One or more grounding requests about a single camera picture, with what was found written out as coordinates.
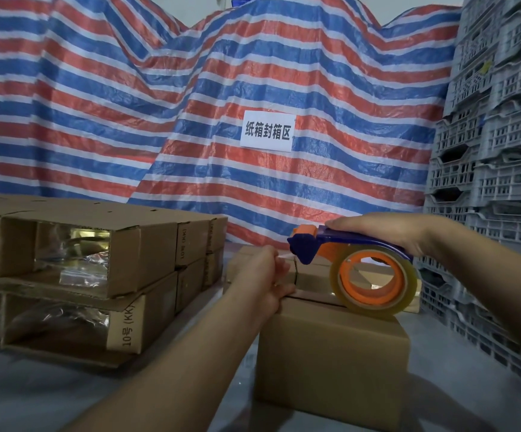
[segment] white wall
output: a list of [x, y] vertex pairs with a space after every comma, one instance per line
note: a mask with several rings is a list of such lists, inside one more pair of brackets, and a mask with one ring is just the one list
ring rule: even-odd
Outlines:
[[[192, 26], [208, 14], [219, 9], [216, 0], [153, 0], [165, 11]], [[463, 0], [360, 0], [376, 16], [380, 24], [386, 24], [411, 7], [424, 5], [461, 6]]]

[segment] packing tape roll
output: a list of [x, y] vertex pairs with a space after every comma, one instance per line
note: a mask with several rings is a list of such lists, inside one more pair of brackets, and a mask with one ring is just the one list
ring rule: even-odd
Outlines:
[[[372, 257], [389, 265], [393, 278], [377, 289], [364, 289], [350, 280], [355, 264]], [[389, 317], [405, 310], [416, 294], [418, 276], [410, 261], [381, 246], [348, 245], [338, 252], [330, 268], [330, 284], [336, 297], [350, 311], [371, 317]]]

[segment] table surface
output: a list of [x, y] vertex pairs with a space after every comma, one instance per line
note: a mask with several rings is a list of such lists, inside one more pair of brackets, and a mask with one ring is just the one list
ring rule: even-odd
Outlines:
[[[199, 295], [126, 370], [95, 374], [0, 352], [0, 431], [58, 430], [149, 363], [220, 297], [220, 287]], [[402, 431], [521, 431], [518, 377], [427, 314], [401, 313], [397, 317], [411, 339]], [[253, 343], [240, 364], [210, 431], [368, 430], [253, 403], [257, 348], [257, 342]]]

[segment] closed cardboard box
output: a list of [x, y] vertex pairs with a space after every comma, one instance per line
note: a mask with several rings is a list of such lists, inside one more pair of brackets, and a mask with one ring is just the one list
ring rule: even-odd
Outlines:
[[0, 289], [3, 348], [115, 368], [146, 349], [174, 318], [177, 273], [114, 299], [13, 284]]
[[203, 290], [213, 286], [222, 276], [222, 260], [224, 249], [221, 247], [214, 253], [207, 254], [205, 258], [205, 279], [202, 284]]
[[[70, 208], [72, 200], [66, 199], [31, 203], [39, 210], [0, 217], [0, 277], [12, 278], [13, 283], [116, 297], [138, 291], [206, 253], [209, 221], [184, 219], [182, 211], [86, 200], [77, 203], [78, 209]], [[57, 229], [102, 234], [108, 242], [102, 248], [106, 260], [94, 270], [102, 266], [104, 272], [90, 276], [88, 265], [81, 275], [81, 265], [57, 264], [54, 258], [50, 264], [44, 258], [45, 264], [39, 266], [35, 260], [42, 262], [40, 252], [61, 241], [53, 233]], [[97, 243], [96, 236], [88, 239], [82, 242]]]
[[175, 312], [185, 309], [202, 291], [205, 277], [205, 259], [199, 259], [178, 270], [177, 304]]
[[409, 349], [394, 318], [371, 319], [341, 306], [285, 298], [260, 333], [255, 398], [396, 431]]

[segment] striped tarpaulin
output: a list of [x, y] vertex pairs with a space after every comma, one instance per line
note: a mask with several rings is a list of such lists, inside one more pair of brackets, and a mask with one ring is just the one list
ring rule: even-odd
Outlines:
[[[230, 216], [235, 241], [415, 211], [458, 8], [255, 0], [193, 28], [149, 0], [0, 0], [0, 192]], [[293, 152], [239, 147], [245, 110]]]

